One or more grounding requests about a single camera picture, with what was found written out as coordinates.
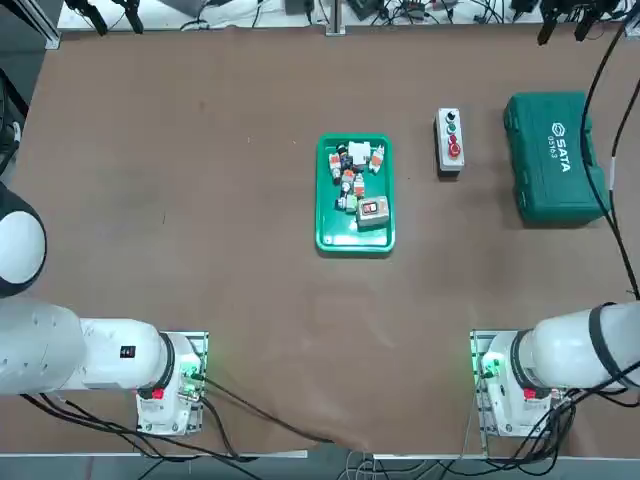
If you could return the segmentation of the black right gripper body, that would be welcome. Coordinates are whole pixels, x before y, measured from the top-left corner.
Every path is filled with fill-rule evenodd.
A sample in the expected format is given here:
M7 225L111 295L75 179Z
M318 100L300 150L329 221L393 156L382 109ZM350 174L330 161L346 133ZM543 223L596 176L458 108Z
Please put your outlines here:
M611 13L619 4L618 0L549 0L547 12L571 13L577 9L595 11L599 13Z

